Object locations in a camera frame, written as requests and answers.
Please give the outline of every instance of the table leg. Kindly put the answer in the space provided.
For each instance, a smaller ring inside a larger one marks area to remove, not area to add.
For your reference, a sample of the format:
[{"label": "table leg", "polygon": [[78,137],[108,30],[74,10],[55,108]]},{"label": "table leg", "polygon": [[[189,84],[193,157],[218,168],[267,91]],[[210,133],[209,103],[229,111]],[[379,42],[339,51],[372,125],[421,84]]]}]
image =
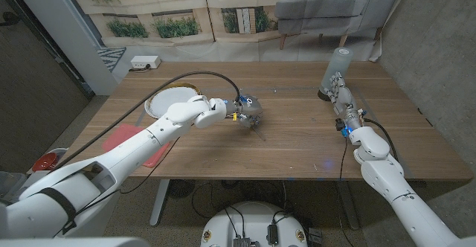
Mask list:
[{"label": "table leg", "polygon": [[358,220],[356,208],[352,201],[352,195],[350,194],[349,183],[347,181],[338,181],[337,188],[342,199],[342,205],[344,206],[345,214],[347,215],[347,220],[349,221],[349,226],[353,230],[358,229]]},{"label": "table leg", "polygon": [[157,196],[154,202],[154,208],[152,209],[152,214],[150,215],[150,225],[158,225],[158,222],[161,217],[162,209],[164,208],[165,198],[167,197],[167,190],[169,189],[170,179],[161,179],[158,184]]}]

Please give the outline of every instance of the red object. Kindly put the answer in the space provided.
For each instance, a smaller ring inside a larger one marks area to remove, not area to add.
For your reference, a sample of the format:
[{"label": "red object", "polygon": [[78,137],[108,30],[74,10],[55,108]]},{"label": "red object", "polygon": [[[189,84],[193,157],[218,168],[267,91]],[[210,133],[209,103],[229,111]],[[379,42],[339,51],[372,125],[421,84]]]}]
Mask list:
[{"label": "red object", "polygon": [[[114,149],[115,147],[122,144],[125,140],[131,138],[132,136],[138,134],[142,131],[143,128],[136,127],[130,124],[121,124],[111,136],[109,136],[103,143],[103,150],[108,152]],[[154,155],[152,155],[146,162],[142,165],[147,167],[154,167],[158,161],[160,161],[165,150],[169,147],[170,143],[165,144],[161,149],[158,150]]]},{"label": "red object", "polygon": [[58,159],[56,153],[47,153],[39,158],[31,169],[33,172],[36,172],[37,170],[53,170],[57,162]]}]

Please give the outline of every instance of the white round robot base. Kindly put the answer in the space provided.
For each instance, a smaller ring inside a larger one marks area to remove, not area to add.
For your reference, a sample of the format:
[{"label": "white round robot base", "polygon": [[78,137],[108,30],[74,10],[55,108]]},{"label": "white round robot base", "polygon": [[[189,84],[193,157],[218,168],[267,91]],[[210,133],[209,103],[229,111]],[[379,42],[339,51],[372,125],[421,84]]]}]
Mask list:
[{"label": "white round robot base", "polygon": [[[269,204],[267,202],[240,202],[232,205],[243,215],[245,220],[245,238],[250,238],[252,243],[258,242],[256,246],[270,246],[266,236],[268,235],[268,226],[271,224],[273,215],[283,209]],[[242,217],[233,208],[226,208],[233,222],[239,237],[243,235]],[[274,218],[279,221],[277,226],[278,244],[274,247],[307,247],[307,241],[303,227],[292,216],[284,212],[276,214]],[[225,210],[220,211],[212,217],[203,229],[200,242],[201,247],[233,247],[236,239],[235,231],[231,225]]]}]

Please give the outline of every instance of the black strap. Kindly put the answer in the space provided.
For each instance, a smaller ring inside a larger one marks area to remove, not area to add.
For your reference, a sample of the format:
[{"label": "black strap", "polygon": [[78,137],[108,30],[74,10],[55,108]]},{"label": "black strap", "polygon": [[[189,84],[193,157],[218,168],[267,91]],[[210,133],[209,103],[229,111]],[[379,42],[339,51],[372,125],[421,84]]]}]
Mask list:
[{"label": "black strap", "polygon": [[62,209],[65,210],[66,214],[68,215],[68,222],[62,227],[63,235],[72,228],[76,228],[76,223],[74,222],[74,218],[76,217],[76,209],[63,194],[51,187],[43,188],[38,193],[45,194],[46,196],[52,198],[55,202],[58,202],[58,204],[61,205]]}]

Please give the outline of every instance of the white plate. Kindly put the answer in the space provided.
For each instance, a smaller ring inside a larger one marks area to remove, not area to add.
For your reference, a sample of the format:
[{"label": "white plate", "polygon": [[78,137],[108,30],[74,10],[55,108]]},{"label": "white plate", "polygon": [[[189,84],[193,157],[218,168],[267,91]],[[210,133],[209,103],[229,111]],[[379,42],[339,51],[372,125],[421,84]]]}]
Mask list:
[{"label": "white plate", "polygon": [[174,103],[187,102],[199,95],[200,91],[188,83],[171,83],[144,103],[147,114],[153,118],[162,117]]}]

